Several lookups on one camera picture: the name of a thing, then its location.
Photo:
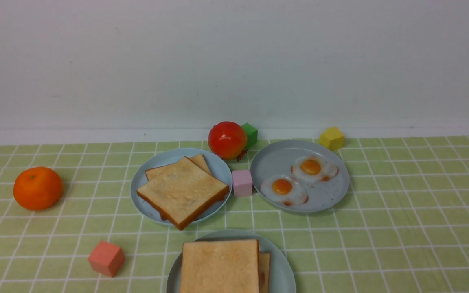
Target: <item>mandarin orange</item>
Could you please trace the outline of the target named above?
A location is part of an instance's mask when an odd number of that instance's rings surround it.
[[[32,211],[53,206],[63,194],[63,180],[54,170],[35,167],[23,171],[13,184],[13,198]]]

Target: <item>baseboard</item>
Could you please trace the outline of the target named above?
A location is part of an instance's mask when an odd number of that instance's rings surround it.
[[[469,135],[469,127],[341,128],[347,137]],[[320,128],[260,129],[261,139],[316,138]],[[209,129],[0,129],[0,145],[207,140]]]

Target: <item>plate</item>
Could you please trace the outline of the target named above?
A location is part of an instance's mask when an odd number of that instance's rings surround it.
[[[270,252],[269,292],[296,293],[294,274],[287,258],[278,247],[268,239],[248,230],[227,229],[209,233],[196,241],[229,241],[239,239],[258,239],[261,252]],[[166,293],[178,293],[182,269],[182,253],[177,257],[166,284]]]
[[[182,149],[174,149],[171,151],[163,152],[162,154],[158,154],[153,158],[150,158],[145,163],[143,163],[140,168],[135,172],[134,178],[131,181],[130,187],[130,195],[131,200],[134,202],[135,207],[141,212],[143,215],[148,217],[149,219],[155,221],[158,224],[173,226],[173,224],[168,220],[161,220],[160,214],[157,210],[155,210],[151,204],[143,200],[138,194],[136,193],[137,189],[144,184],[147,183],[146,173],[145,171],[151,168],[161,167],[165,165],[169,165],[175,163],[176,161],[180,160],[182,157],[192,157],[198,154],[202,154],[204,159],[207,163],[207,167],[209,167],[213,176],[220,180],[221,182],[227,184],[229,186],[229,193],[224,198],[223,201],[216,202],[210,208],[208,208],[205,212],[198,216],[195,221],[192,221],[189,226],[198,224],[202,221],[207,220],[212,215],[214,215],[218,210],[222,208],[225,204],[229,196],[231,195],[231,191],[233,188],[233,178],[231,174],[231,170],[227,166],[226,162],[216,156],[215,154],[195,148],[182,148]]]
[[[305,155],[317,155],[325,161],[334,163],[339,168],[338,174],[327,182],[318,182],[314,185],[299,180],[309,195],[309,200],[305,204],[285,206],[266,198],[260,190],[263,180],[273,175],[291,176],[290,169],[294,161]],[[256,190],[267,202],[284,211],[302,214],[319,212],[337,204],[345,196],[350,184],[348,170],[338,156],[320,144],[305,140],[284,140],[264,147],[253,158],[251,177]]]

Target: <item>toast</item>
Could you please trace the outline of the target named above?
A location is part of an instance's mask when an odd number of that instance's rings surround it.
[[[229,186],[183,157],[137,189],[161,217],[183,230],[215,202],[223,200]]]
[[[184,243],[180,293],[259,293],[258,258],[257,239]]]
[[[269,293],[270,253],[260,252],[258,271],[260,293]]]
[[[202,170],[206,171],[209,175],[212,175],[211,171],[209,170],[209,167],[207,167],[207,163],[205,162],[205,158],[202,154],[198,154],[196,156],[192,156],[189,158],[193,163],[195,163],[198,167],[200,167]],[[162,167],[156,167],[156,168],[151,168],[146,170],[146,178],[147,180],[153,180],[155,177],[160,175],[162,172],[164,172],[165,169],[169,168],[173,164],[165,165]]]

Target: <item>white wall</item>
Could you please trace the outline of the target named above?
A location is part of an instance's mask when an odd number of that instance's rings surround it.
[[[0,0],[0,129],[469,128],[469,0]]]

